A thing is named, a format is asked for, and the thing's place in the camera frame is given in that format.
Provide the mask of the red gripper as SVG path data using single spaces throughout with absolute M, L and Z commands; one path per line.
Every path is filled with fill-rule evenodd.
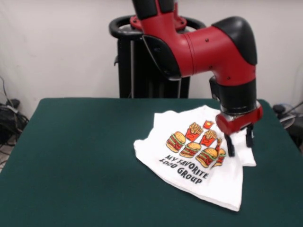
M 234 145 L 230 135 L 247 127 L 246 146 L 253 147 L 253 124 L 259 121 L 262 117 L 263 107 L 260 104 L 257 104 L 257 108 L 253 111 L 242 115 L 228 115 L 220 113 L 216 116 L 216 125 L 225 134 L 224 137 L 227 142 L 229 157 L 235 157 Z

